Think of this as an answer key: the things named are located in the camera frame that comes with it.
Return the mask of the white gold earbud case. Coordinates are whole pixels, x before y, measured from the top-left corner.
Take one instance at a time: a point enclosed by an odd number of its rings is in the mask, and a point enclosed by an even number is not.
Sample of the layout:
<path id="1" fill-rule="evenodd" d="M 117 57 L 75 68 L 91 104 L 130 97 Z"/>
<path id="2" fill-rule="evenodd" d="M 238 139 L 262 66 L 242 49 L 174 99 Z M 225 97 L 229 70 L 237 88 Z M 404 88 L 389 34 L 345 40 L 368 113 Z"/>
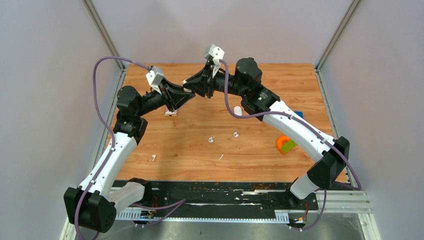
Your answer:
<path id="1" fill-rule="evenodd" d="M 185 88 L 185 87 L 183 87 L 183 90 L 184 90 L 185 92 L 188 92 L 188 93 L 193 93 L 193 91 L 192 91 L 192 90 L 190 90 L 190 89 L 188 89 L 188 88 Z"/>

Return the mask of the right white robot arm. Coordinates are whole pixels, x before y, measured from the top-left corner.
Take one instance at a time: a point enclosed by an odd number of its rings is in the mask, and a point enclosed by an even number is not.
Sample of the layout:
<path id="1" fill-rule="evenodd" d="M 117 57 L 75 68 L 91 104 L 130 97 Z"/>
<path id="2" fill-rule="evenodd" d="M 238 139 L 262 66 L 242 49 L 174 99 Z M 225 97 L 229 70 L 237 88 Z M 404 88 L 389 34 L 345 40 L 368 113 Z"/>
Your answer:
<path id="1" fill-rule="evenodd" d="M 220 60 L 209 61 L 203 70 L 187 78 L 183 87 L 201 97 L 211 98 L 215 91 L 241 97 L 241 106 L 247 112 L 245 118 L 257 118 L 265 122 L 297 143 L 314 161 L 314 165 L 302 176 L 293 181 L 285 195 L 286 204 L 298 209 L 312 192 L 329 189 L 337 177 L 349 165 L 349 141 L 322 133 L 293 110 L 274 92 L 262 84 L 262 71 L 252 57 L 237 61 L 234 74 L 220 65 L 228 64 Z"/>

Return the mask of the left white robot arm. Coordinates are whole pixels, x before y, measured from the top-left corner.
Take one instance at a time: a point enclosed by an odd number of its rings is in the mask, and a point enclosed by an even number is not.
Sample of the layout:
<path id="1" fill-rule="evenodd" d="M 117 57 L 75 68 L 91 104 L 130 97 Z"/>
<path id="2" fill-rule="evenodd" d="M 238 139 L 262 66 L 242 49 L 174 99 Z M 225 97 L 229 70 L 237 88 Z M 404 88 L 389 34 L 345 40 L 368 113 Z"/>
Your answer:
<path id="1" fill-rule="evenodd" d="M 117 214 L 134 203 L 142 207 L 153 201 L 152 185 L 141 178 L 132 178 L 119 190 L 111 191 L 124 162 L 140 143 L 148 126 L 142 118 L 166 106 L 178 110 L 196 94 L 180 85 L 162 79 L 158 89 L 140 95 L 135 87 L 123 86 L 117 93 L 118 113 L 111 139 L 90 174 L 76 188 L 64 193 L 68 220 L 76 227 L 106 233 Z"/>

